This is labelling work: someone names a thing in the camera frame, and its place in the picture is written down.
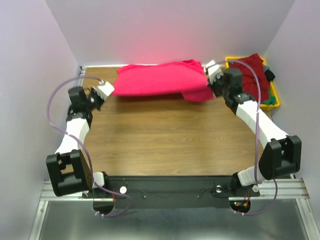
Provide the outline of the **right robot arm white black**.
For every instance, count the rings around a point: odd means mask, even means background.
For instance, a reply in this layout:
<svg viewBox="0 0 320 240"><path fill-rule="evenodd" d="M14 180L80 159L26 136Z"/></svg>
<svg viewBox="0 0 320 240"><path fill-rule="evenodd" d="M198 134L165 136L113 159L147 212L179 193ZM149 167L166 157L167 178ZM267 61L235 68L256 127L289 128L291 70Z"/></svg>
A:
<svg viewBox="0 0 320 240"><path fill-rule="evenodd" d="M255 133L257 145L263 147L254 166L233 174L231 192L242 195L250 185L297 173L301 168L301 139L275 125L254 97L243 91L241 71L238 68L221 70L217 66L207 73L208 87L214 95L224 98L225 105L247 124Z"/></svg>

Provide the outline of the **pink t shirt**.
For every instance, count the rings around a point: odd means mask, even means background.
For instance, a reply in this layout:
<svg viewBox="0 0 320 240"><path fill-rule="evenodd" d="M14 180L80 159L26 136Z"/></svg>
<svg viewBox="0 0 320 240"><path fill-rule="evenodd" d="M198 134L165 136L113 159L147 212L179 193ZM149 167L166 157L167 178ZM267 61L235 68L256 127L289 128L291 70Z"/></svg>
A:
<svg viewBox="0 0 320 240"><path fill-rule="evenodd" d="M194 59L157 65L129 64L117 73L113 95L118 97L182 94L190 102L214 99L202 64Z"/></svg>

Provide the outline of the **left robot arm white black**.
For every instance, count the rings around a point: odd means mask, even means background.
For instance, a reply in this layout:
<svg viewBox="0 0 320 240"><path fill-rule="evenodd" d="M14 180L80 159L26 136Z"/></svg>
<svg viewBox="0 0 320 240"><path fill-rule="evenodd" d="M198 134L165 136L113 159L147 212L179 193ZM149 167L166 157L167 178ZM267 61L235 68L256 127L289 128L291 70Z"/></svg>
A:
<svg viewBox="0 0 320 240"><path fill-rule="evenodd" d="M91 129L93 110L101 106L114 91L114 87L105 82L89 90L76 86L68 90L70 106L66 118L64 137L54 154L46 158L46 166L53 192L61 197L94 189L100 197L111 193L108 175L103 172L91 173L83 154L83 143Z"/></svg>

